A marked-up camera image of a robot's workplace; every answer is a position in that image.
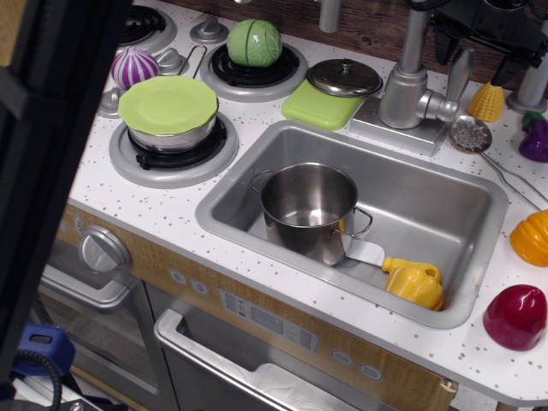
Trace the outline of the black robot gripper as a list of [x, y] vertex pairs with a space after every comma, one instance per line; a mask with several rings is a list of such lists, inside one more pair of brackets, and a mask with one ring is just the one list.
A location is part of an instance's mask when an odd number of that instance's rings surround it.
[[547, 36], [527, 16], [531, 1], [446, 1], [432, 15], [435, 57], [446, 65], [462, 39], [503, 55], [493, 86], [504, 86], [523, 69], [537, 68]]

